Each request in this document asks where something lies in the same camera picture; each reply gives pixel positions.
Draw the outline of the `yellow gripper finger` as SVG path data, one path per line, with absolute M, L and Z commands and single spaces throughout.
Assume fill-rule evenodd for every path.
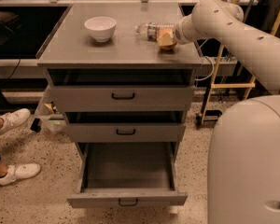
M 172 28 L 163 29 L 157 37 L 157 42 L 161 47 L 169 47 L 175 45 L 175 39 Z

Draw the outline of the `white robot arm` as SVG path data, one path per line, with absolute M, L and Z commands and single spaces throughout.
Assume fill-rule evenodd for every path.
M 242 22 L 235 4 L 200 0 L 174 27 L 179 44 L 214 38 L 268 95 L 227 109 L 208 151 L 208 224 L 280 224 L 280 38 Z

